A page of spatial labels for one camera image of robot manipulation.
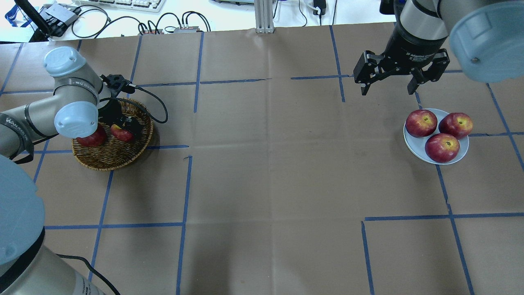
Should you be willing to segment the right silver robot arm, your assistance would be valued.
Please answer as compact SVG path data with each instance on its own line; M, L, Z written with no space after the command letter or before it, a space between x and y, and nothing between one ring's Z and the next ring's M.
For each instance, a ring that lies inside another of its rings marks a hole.
M437 82L449 65L448 40L462 72L476 82L523 76L522 0L382 0L380 13L395 16L382 54L362 53L354 80L366 95L392 75L411 75L407 90Z

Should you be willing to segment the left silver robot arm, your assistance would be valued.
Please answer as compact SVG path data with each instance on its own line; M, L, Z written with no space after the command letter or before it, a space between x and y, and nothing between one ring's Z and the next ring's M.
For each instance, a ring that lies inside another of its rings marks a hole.
M2 295L102 295L65 259L82 261L117 295L118 290L81 256L58 255L44 245L45 206L34 180L20 168L34 145L58 134L91 136L99 122L102 80L74 48L52 49L43 65L54 78L51 97L1 113Z

